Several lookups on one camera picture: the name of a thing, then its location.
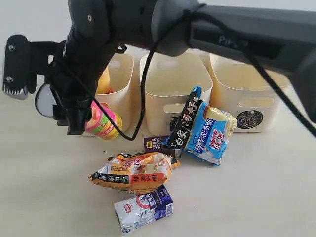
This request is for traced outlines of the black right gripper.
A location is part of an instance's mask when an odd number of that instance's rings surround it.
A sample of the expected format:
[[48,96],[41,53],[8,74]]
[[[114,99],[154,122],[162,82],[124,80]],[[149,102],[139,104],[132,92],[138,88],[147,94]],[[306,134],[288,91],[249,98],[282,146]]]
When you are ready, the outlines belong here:
[[53,57],[54,72],[45,77],[55,99],[53,119],[68,126],[68,135],[82,135],[91,119],[92,97],[97,82],[117,52],[119,43],[111,39],[107,26],[72,25],[59,53]]

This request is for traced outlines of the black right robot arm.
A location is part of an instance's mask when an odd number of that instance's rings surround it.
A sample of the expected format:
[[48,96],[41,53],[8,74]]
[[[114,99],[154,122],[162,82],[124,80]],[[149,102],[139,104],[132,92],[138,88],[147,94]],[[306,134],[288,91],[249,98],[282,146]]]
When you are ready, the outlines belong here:
[[81,135],[100,75],[123,44],[167,56],[199,49],[252,65],[311,133],[316,121],[316,14],[196,0],[71,0],[72,21],[46,78],[52,117]]

